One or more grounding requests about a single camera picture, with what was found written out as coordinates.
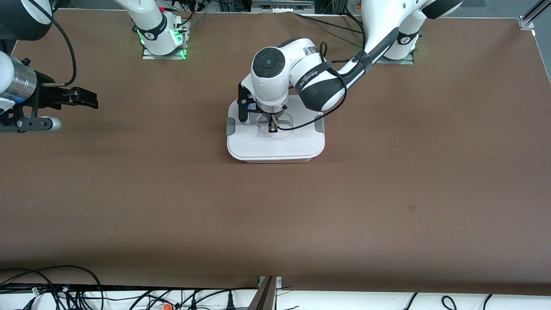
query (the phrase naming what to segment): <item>metal bracket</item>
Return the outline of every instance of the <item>metal bracket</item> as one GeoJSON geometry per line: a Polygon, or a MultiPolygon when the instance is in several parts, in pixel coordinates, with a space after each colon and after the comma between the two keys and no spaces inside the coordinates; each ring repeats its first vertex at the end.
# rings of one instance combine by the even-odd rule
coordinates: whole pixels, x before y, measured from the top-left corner
{"type": "MultiPolygon", "coordinates": [[[[260,287],[262,285],[262,283],[264,283],[264,280],[266,279],[266,276],[258,276],[258,283],[257,283],[257,287],[260,287]]],[[[275,277],[275,280],[276,280],[276,285],[275,285],[275,289],[276,290],[281,290],[281,277],[280,276],[277,276],[275,277]]]]}
{"type": "Polygon", "coordinates": [[[274,310],[277,289],[281,288],[281,277],[259,276],[259,288],[247,310],[274,310]]]}
{"type": "Polygon", "coordinates": [[[413,53],[410,52],[408,54],[408,56],[406,56],[404,59],[392,60],[392,59],[385,58],[383,56],[383,57],[379,58],[377,63],[386,63],[388,65],[414,65],[415,64],[415,59],[413,57],[413,53]]]}
{"type": "Polygon", "coordinates": [[[532,30],[534,29],[534,23],[525,24],[524,17],[521,16],[518,19],[518,26],[520,30],[532,30]]]}

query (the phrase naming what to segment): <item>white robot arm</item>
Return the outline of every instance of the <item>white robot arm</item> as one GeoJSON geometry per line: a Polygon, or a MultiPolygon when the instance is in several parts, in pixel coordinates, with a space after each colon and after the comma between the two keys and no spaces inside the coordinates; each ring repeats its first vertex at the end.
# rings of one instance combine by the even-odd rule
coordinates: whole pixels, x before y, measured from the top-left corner
{"type": "Polygon", "coordinates": [[[384,55],[402,59],[413,50],[425,19],[453,12],[461,0],[362,0],[361,14],[366,40],[364,48],[335,71],[309,39],[290,40],[260,50],[251,73],[241,82],[239,120],[248,121],[247,106],[254,112],[276,117],[285,109],[291,84],[306,108],[327,111],[334,107],[363,74],[384,55]]]}
{"type": "Polygon", "coordinates": [[[162,12],[155,0],[114,0],[122,6],[136,24],[145,48],[154,55],[166,55],[182,45],[179,33],[182,18],[162,12]]]}

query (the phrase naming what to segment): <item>cable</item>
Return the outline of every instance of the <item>cable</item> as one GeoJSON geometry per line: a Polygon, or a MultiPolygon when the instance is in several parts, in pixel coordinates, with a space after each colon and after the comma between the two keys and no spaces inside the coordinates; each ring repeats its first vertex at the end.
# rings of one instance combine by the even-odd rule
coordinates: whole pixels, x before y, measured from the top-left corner
{"type": "MultiPolygon", "coordinates": [[[[360,22],[355,16],[353,16],[350,13],[347,6],[345,6],[344,9],[346,10],[345,15],[352,18],[352,20],[355,21],[356,24],[358,25],[358,27],[360,27],[360,29],[361,29],[361,49],[363,50],[363,49],[365,49],[365,45],[367,44],[367,41],[368,41],[368,35],[365,32],[364,24],[362,22],[360,22]]],[[[363,63],[361,61],[358,61],[356,63],[356,65],[350,71],[343,74],[343,76],[348,76],[349,74],[353,73],[358,68],[358,66],[360,64],[363,65],[363,63]]]]}
{"type": "Polygon", "coordinates": [[[46,278],[46,276],[44,276],[42,273],[40,273],[40,271],[44,271],[44,270],[50,270],[50,269],[60,269],[60,268],[72,268],[72,269],[78,269],[78,270],[81,270],[81,271],[84,271],[86,273],[88,273],[89,275],[92,276],[92,278],[94,278],[94,281],[96,282],[96,284],[98,285],[98,290],[100,291],[101,293],[101,297],[102,297],[102,300],[101,300],[101,310],[104,309],[104,300],[103,300],[103,297],[104,297],[104,292],[103,292],[103,289],[101,288],[101,283],[100,283],[100,280],[98,279],[98,277],[95,275],[95,273],[93,273],[91,270],[87,269],[87,268],[84,268],[84,267],[80,267],[80,266],[76,266],[76,265],[59,265],[59,266],[52,266],[52,267],[45,267],[45,268],[41,268],[41,269],[36,269],[36,270],[32,270],[32,269],[24,269],[24,268],[7,268],[7,269],[0,269],[0,272],[3,272],[3,271],[25,271],[19,275],[16,275],[16,276],[13,276],[11,277],[10,279],[8,280],[5,280],[4,282],[1,282],[0,283],[0,286],[6,284],[7,282],[9,281],[12,281],[12,280],[15,280],[15,279],[18,279],[24,275],[27,275],[27,274],[31,274],[31,273],[36,273],[38,275],[40,275],[44,280],[48,281],[48,284],[50,284],[53,289],[55,291],[57,291],[53,285],[52,282],[49,281],[48,278],[46,278]]]}
{"type": "Polygon", "coordinates": [[[142,300],[144,297],[147,297],[151,292],[153,292],[153,290],[149,290],[149,291],[145,292],[144,294],[142,294],[140,297],[138,297],[138,299],[136,299],[134,301],[134,303],[130,306],[130,309],[128,309],[128,310],[134,309],[134,307],[138,304],[138,302],[140,300],[142,300]]]}
{"type": "Polygon", "coordinates": [[[442,302],[442,306],[448,310],[457,310],[457,306],[455,305],[455,301],[450,296],[442,296],[442,299],[440,300],[442,302]],[[453,305],[453,308],[450,308],[446,305],[446,300],[450,300],[451,304],[453,305]]]}
{"type": "MultiPolygon", "coordinates": [[[[103,297],[103,299],[105,300],[109,300],[109,301],[123,301],[123,300],[132,300],[132,299],[136,299],[136,298],[140,298],[141,296],[136,296],[136,297],[126,297],[126,298],[108,298],[108,297],[103,297]]],[[[101,297],[81,297],[81,298],[84,298],[85,300],[98,300],[98,299],[102,299],[101,297]]]]}
{"type": "Polygon", "coordinates": [[[214,2],[218,2],[220,4],[220,7],[222,8],[222,4],[225,4],[228,6],[228,8],[230,8],[231,10],[233,10],[234,12],[237,12],[233,5],[235,3],[235,1],[231,1],[231,2],[225,2],[225,1],[222,1],[222,0],[213,0],[214,2]]]}
{"type": "Polygon", "coordinates": [[[56,290],[55,286],[53,285],[52,281],[50,281],[50,279],[48,279],[44,274],[42,274],[41,272],[39,272],[37,270],[26,269],[26,268],[0,269],[0,272],[5,272],[5,271],[24,271],[24,272],[22,274],[15,275],[15,276],[11,277],[10,279],[0,283],[0,287],[5,286],[5,284],[10,280],[20,278],[20,277],[22,277],[24,275],[27,275],[27,274],[34,273],[34,274],[39,275],[41,278],[43,278],[49,284],[49,287],[46,287],[46,290],[52,295],[53,301],[56,303],[56,310],[60,310],[61,300],[60,300],[60,297],[57,295],[57,290],[56,290]]]}
{"type": "MultiPolygon", "coordinates": [[[[323,59],[324,55],[327,53],[327,43],[326,42],[321,42],[320,43],[320,48],[319,48],[319,51],[320,51],[320,57],[321,57],[321,62],[325,62],[325,59],[323,59]]],[[[333,109],[331,109],[331,111],[327,112],[327,113],[324,113],[322,114],[320,117],[315,117],[313,120],[311,121],[308,121],[302,125],[299,125],[299,126],[296,126],[296,127],[290,127],[290,128],[281,128],[279,127],[278,123],[277,123],[277,120],[276,120],[276,117],[272,114],[272,121],[274,122],[275,126],[277,127],[277,129],[279,130],[283,130],[283,131],[291,131],[291,130],[295,130],[295,129],[300,129],[302,127],[305,127],[305,126],[308,126],[310,124],[313,124],[314,122],[317,122],[318,120],[321,120],[323,118],[325,118],[327,115],[335,112],[338,108],[341,107],[341,105],[343,105],[343,103],[346,101],[346,97],[348,95],[348,87],[347,87],[347,84],[346,82],[344,81],[343,77],[341,76],[340,73],[337,72],[337,70],[333,69],[333,68],[330,68],[328,69],[327,71],[329,71],[330,73],[332,73],[334,76],[336,76],[340,82],[342,83],[343,85],[343,88],[344,88],[344,95],[343,95],[343,98],[341,99],[341,102],[339,102],[339,104],[337,106],[335,106],[333,109]]]]}
{"type": "Polygon", "coordinates": [[[412,306],[413,300],[417,297],[417,294],[418,293],[413,293],[413,295],[409,299],[409,302],[408,302],[407,306],[404,308],[404,310],[409,310],[409,308],[412,306]]]}
{"type": "Polygon", "coordinates": [[[197,25],[197,23],[198,23],[205,15],[206,15],[205,13],[202,13],[201,16],[199,16],[199,18],[195,21],[195,23],[191,24],[190,30],[191,30],[195,25],[197,25]]]}
{"type": "Polygon", "coordinates": [[[484,304],[482,305],[482,310],[486,310],[486,304],[488,303],[488,300],[493,296],[494,294],[490,294],[484,299],[484,304]]]}
{"type": "Polygon", "coordinates": [[[186,18],[186,20],[184,20],[182,23],[180,24],[176,24],[176,27],[180,27],[181,25],[184,25],[185,23],[189,22],[191,20],[191,18],[193,17],[193,14],[195,14],[195,11],[191,11],[191,14],[188,18],[186,18]]]}
{"type": "Polygon", "coordinates": [[[39,11],[42,12],[50,21],[52,21],[52,24],[56,26],[56,28],[60,31],[61,35],[63,35],[63,38],[65,39],[65,42],[67,43],[67,47],[69,48],[69,53],[71,53],[71,61],[73,62],[73,76],[71,79],[63,84],[59,83],[44,83],[44,87],[59,87],[59,86],[69,86],[73,84],[74,80],[77,78],[77,58],[74,55],[73,45],[71,44],[71,41],[69,40],[69,37],[63,30],[63,28],[56,22],[56,20],[46,12],[46,10],[43,9],[40,5],[36,3],[35,0],[29,0],[30,3],[32,3],[39,11]]]}
{"type": "Polygon", "coordinates": [[[151,303],[151,304],[149,304],[149,305],[147,306],[147,310],[150,310],[158,301],[162,301],[162,302],[164,302],[164,303],[168,303],[168,304],[171,305],[172,308],[174,309],[175,306],[174,306],[173,303],[171,303],[170,301],[167,301],[167,300],[164,300],[164,299],[163,299],[163,297],[164,297],[166,294],[170,293],[170,292],[172,292],[172,290],[167,290],[166,292],[164,292],[163,294],[161,294],[161,296],[159,296],[159,297],[155,297],[155,296],[149,295],[148,297],[149,297],[149,298],[153,298],[154,301],[153,301],[153,303],[151,303]]]}
{"type": "Polygon", "coordinates": [[[321,14],[327,12],[327,9],[333,4],[333,0],[331,0],[331,2],[329,2],[329,4],[325,7],[325,10],[323,10],[323,12],[321,12],[321,14]]]}
{"type": "Polygon", "coordinates": [[[235,310],[234,295],[231,291],[228,292],[228,305],[226,306],[226,310],[235,310]]]}
{"type": "Polygon", "coordinates": [[[226,290],[221,290],[221,291],[218,291],[218,292],[210,293],[210,294],[208,294],[208,295],[206,295],[206,296],[204,296],[204,297],[202,297],[202,298],[199,298],[194,304],[198,304],[198,303],[200,303],[201,301],[203,301],[203,300],[205,300],[205,299],[207,299],[207,298],[209,298],[209,297],[212,297],[212,296],[214,296],[214,295],[217,295],[217,294],[220,294],[220,293],[224,293],[224,292],[237,291],[237,290],[256,290],[256,289],[257,289],[256,287],[228,288],[228,289],[226,289],[226,290]]]}
{"type": "Polygon", "coordinates": [[[333,26],[333,27],[344,29],[344,30],[352,31],[354,33],[361,33],[361,31],[358,31],[358,30],[355,30],[355,29],[352,29],[352,28],[347,28],[347,27],[335,25],[335,24],[331,24],[331,23],[328,23],[328,22],[324,22],[323,20],[311,18],[311,17],[308,17],[308,16],[303,16],[303,15],[300,15],[300,14],[297,14],[297,13],[295,13],[295,15],[300,16],[302,18],[313,20],[313,21],[318,22],[318,23],[322,23],[322,24],[326,24],[326,25],[329,25],[329,26],[333,26]]]}
{"type": "Polygon", "coordinates": [[[199,293],[200,291],[202,291],[202,289],[201,289],[201,290],[194,290],[194,291],[193,291],[193,294],[191,294],[191,295],[190,295],[188,298],[186,298],[185,300],[182,300],[182,302],[180,303],[180,305],[177,306],[176,309],[174,309],[174,310],[178,310],[178,309],[180,309],[181,307],[183,307],[183,305],[184,305],[188,300],[190,300],[190,299],[192,299],[192,298],[195,299],[195,295],[196,295],[197,293],[199,293]]]}

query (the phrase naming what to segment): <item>metal cylinder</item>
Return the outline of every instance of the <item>metal cylinder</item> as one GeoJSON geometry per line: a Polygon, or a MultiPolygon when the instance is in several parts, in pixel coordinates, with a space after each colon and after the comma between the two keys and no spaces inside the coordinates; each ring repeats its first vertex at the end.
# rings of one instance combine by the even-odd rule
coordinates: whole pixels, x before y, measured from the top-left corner
{"type": "Polygon", "coordinates": [[[0,58],[3,58],[0,62],[7,63],[8,69],[5,72],[11,74],[11,68],[13,68],[11,82],[0,93],[0,97],[22,103],[31,97],[36,90],[36,73],[31,67],[24,65],[11,55],[0,53],[0,58]]]}

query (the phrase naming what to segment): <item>black cable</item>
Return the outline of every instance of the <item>black cable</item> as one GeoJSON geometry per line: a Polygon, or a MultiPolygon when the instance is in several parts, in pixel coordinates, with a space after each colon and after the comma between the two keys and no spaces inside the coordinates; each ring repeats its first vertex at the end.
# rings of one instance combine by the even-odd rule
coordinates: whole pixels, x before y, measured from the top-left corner
{"type": "Polygon", "coordinates": [[[84,309],[82,309],[82,308],[80,308],[80,307],[78,306],[77,301],[75,300],[75,298],[73,298],[73,296],[71,296],[71,294],[69,294],[69,292],[66,292],[66,293],[65,293],[65,300],[66,300],[66,302],[67,302],[67,308],[73,309],[73,308],[71,308],[71,304],[69,303],[69,300],[70,300],[70,301],[73,303],[73,305],[74,305],[74,309],[76,309],[76,310],[84,310],[84,309]]]}
{"type": "Polygon", "coordinates": [[[191,298],[194,298],[194,299],[195,299],[195,295],[196,295],[197,293],[199,293],[200,291],[202,291],[202,290],[194,290],[194,291],[193,291],[193,294],[191,294],[188,298],[186,298],[185,300],[183,300],[183,301],[180,303],[180,305],[177,306],[174,310],[178,310],[178,309],[180,309],[181,307],[183,307],[183,305],[184,305],[188,300],[190,300],[191,298]]]}
{"type": "Polygon", "coordinates": [[[134,307],[138,304],[138,302],[140,300],[142,300],[144,297],[147,297],[151,292],[153,292],[153,290],[149,290],[149,291],[145,292],[144,294],[142,294],[140,297],[138,297],[138,299],[136,299],[134,301],[134,303],[130,306],[130,309],[128,309],[128,310],[134,309],[134,307]]]}
{"type": "Polygon", "coordinates": [[[490,294],[484,299],[484,304],[482,305],[482,310],[486,310],[486,304],[488,303],[488,300],[492,297],[493,294],[490,294]]]}
{"type": "Polygon", "coordinates": [[[417,297],[417,294],[419,294],[419,293],[413,293],[413,295],[409,299],[409,302],[408,302],[407,306],[404,308],[404,310],[409,310],[409,308],[412,306],[413,300],[417,297]]]}
{"type": "Polygon", "coordinates": [[[212,297],[214,295],[217,295],[217,294],[220,294],[220,293],[225,293],[225,292],[229,292],[229,291],[237,291],[237,290],[256,290],[257,288],[256,287],[238,287],[238,288],[228,288],[226,290],[221,290],[221,291],[218,291],[218,292],[214,292],[214,293],[210,293],[202,298],[199,298],[198,300],[195,301],[194,304],[198,304],[200,303],[201,301],[209,298],[209,297],[212,297]]]}
{"type": "Polygon", "coordinates": [[[46,287],[46,290],[48,290],[48,292],[52,295],[52,298],[53,298],[54,302],[56,303],[56,310],[60,310],[61,300],[60,300],[59,295],[57,294],[56,287],[53,285],[52,281],[50,281],[50,279],[48,279],[48,277],[46,277],[44,274],[42,274],[41,272],[39,272],[37,270],[26,269],[26,268],[0,269],[0,272],[5,272],[5,271],[24,271],[24,272],[19,274],[19,275],[15,275],[15,276],[11,277],[10,279],[0,283],[0,287],[4,286],[10,280],[20,278],[20,277],[22,277],[24,275],[27,275],[27,274],[33,273],[33,274],[39,275],[41,278],[43,278],[48,283],[49,287],[46,287]]]}
{"type": "MultiPolygon", "coordinates": [[[[324,55],[327,53],[327,43],[326,42],[321,42],[320,43],[320,48],[319,48],[319,51],[320,51],[320,57],[321,57],[321,62],[325,62],[325,59],[323,59],[324,55]]],[[[340,73],[337,72],[337,70],[333,69],[333,68],[330,68],[327,70],[328,72],[330,72],[331,74],[333,74],[334,76],[336,76],[340,82],[342,83],[343,85],[343,88],[344,88],[344,95],[343,95],[343,98],[341,99],[341,102],[339,102],[339,104],[337,106],[335,106],[333,109],[331,109],[331,111],[327,112],[327,113],[324,113],[322,114],[320,117],[315,117],[313,120],[311,121],[308,121],[302,125],[299,125],[299,126],[296,126],[296,127],[290,127],[290,128],[281,128],[279,125],[277,125],[277,129],[279,130],[283,130],[283,131],[291,131],[291,130],[295,130],[295,129],[300,129],[302,127],[305,127],[305,126],[308,126],[310,124],[313,124],[314,122],[317,122],[318,120],[320,119],[323,119],[325,118],[327,115],[335,112],[338,108],[340,108],[343,103],[346,101],[346,97],[348,95],[348,87],[347,87],[347,84],[346,82],[344,81],[343,77],[341,76],[340,73]]]]}
{"type": "Polygon", "coordinates": [[[189,16],[186,20],[184,20],[182,23],[177,24],[176,27],[178,28],[178,27],[180,27],[181,25],[184,25],[185,23],[189,22],[189,21],[191,20],[191,18],[193,17],[193,14],[194,14],[194,13],[195,13],[195,11],[191,11],[190,16],[189,16]]]}
{"type": "MultiPolygon", "coordinates": [[[[101,293],[101,297],[103,298],[104,297],[104,292],[103,292],[103,289],[101,288],[101,283],[100,283],[100,280],[98,279],[98,277],[95,275],[95,273],[93,273],[91,270],[87,269],[87,268],[84,268],[84,267],[80,267],[80,266],[76,266],[76,265],[59,265],[59,266],[51,266],[51,267],[45,267],[45,268],[41,268],[41,269],[36,269],[36,270],[32,270],[32,269],[24,269],[24,268],[7,268],[7,269],[1,269],[0,272],[2,271],[25,271],[19,275],[16,275],[16,276],[13,276],[11,277],[10,279],[8,280],[5,280],[4,282],[1,282],[0,283],[0,286],[6,284],[7,282],[11,281],[11,280],[15,280],[15,279],[18,279],[24,275],[27,275],[27,274],[31,274],[31,273],[36,273],[38,275],[41,275],[42,278],[44,280],[47,280],[49,281],[49,279],[47,279],[42,273],[40,273],[40,271],[44,271],[44,270],[50,270],[50,269],[61,269],[61,268],[72,268],[72,269],[78,269],[78,270],[81,270],[81,271],[84,271],[86,273],[88,273],[89,275],[92,276],[92,278],[94,278],[94,281],[96,282],[96,284],[98,285],[98,290],[100,291],[101,293]]],[[[48,284],[50,284],[54,290],[55,290],[55,287],[53,285],[52,282],[48,282],[48,284]]],[[[104,300],[102,299],[101,300],[101,310],[103,310],[104,308],[104,300]]]]}
{"type": "Polygon", "coordinates": [[[457,310],[457,306],[455,305],[455,301],[450,296],[442,296],[442,299],[440,300],[442,302],[442,306],[448,310],[457,310]],[[446,305],[446,300],[450,300],[451,304],[453,305],[453,308],[450,308],[446,305]]]}
{"type": "MultiPolygon", "coordinates": [[[[360,22],[355,16],[353,16],[350,11],[348,10],[348,7],[347,6],[344,6],[344,9],[345,9],[345,15],[352,18],[353,21],[356,22],[356,24],[358,25],[358,27],[360,27],[361,29],[361,49],[365,49],[365,45],[367,44],[367,41],[368,41],[368,35],[367,33],[365,32],[365,28],[363,26],[363,23],[360,22]]],[[[348,71],[347,73],[343,74],[343,76],[348,76],[350,74],[352,74],[354,71],[356,71],[356,69],[358,68],[358,66],[360,66],[360,64],[363,65],[363,63],[361,61],[358,61],[356,63],[356,65],[350,70],[348,71]]]]}
{"type": "MultiPolygon", "coordinates": [[[[136,298],[140,298],[141,296],[135,296],[135,297],[126,297],[126,298],[108,298],[108,297],[103,297],[103,299],[105,300],[109,300],[109,301],[123,301],[123,300],[132,300],[132,299],[136,299],[136,298]]],[[[98,299],[101,299],[101,297],[81,297],[81,299],[85,299],[85,300],[98,300],[98,299]]]]}
{"type": "Polygon", "coordinates": [[[92,307],[88,304],[88,302],[87,302],[86,299],[84,298],[84,291],[82,291],[82,292],[76,292],[76,293],[75,293],[75,299],[78,301],[79,306],[80,306],[83,310],[93,310],[92,307]]]}
{"type": "Polygon", "coordinates": [[[69,86],[73,84],[74,80],[77,78],[77,58],[74,55],[73,45],[71,44],[71,41],[69,40],[69,37],[63,30],[63,28],[56,22],[56,20],[46,12],[46,10],[43,9],[40,5],[36,3],[35,0],[29,0],[30,3],[32,3],[39,11],[42,12],[50,21],[52,21],[52,24],[56,26],[56,28],[60,31],[61,35],[63,35],[63,38],[65,39],[65,42],[67,43],[67,47],[69,48],[69,53],[71,53],[71,61],[73,62],[73,76],[69,80],[69,82],[64,83],[64,86],[69,86]]]}
{"type": "Polygon", "coordinates": [[[150,302],[150,304],[147,306],[147,310],[150,310],[158,301],[162,301],[162,302],[164,302],[164,303],[168,303],[168,304],[171,305],[172,308],[174,309],[175,306],[174,306],[173,303],[171,303],[170,301],[167,301],[167,300],[163,299],[163,297],[166,296],[166,294],[168,294],[168,293],[170,293],[170,292],[172,292],[172,290],[168,290],[168,291],[164,292],[164,293],[161,294],[161,296],[159,296],[159,297],[155,297],[155,296],[153,296],[153,295],[149,295],[149,297],[150,297],[150,298],[153,298],[154,301],[153,301],[153,303],[150,302]]]}
{"type": "Polygon", "coordinates": [[[318,22],[318,23],[322,23],[322,24],[326,24],[326,25],[329,25],[329,26],[333,26],[333,27],[344,29],[344,30],[352,31],[354,33],[361,33],[361,31],[351,29],[351,28],[347,28],[347,27],[343,27],[343,26],[340,26],[340,25],[331,24],[331,23],[328,23],[328,22],[324,22],[323,20],[311,18],[311,17],[308,17],[308,16],[303,16],[303,15],[300,15],[300,14],[297,14],[297,13],[295,13],[295,15],[300,16],[300,17],[305,18],[305,19],[313,20],[313,21],[318,22]]]}
{"type": "Polygon", "coordinates": [[[226,5],[230,5],[230,4],[233,4],[234,1],[231,1],[231,2],[226,2],[226,1],[222,1],[222,0],[213,0],[214,2],[218,2],[218,3],[221,3],[221,4],[226,4],[226,5]]]}

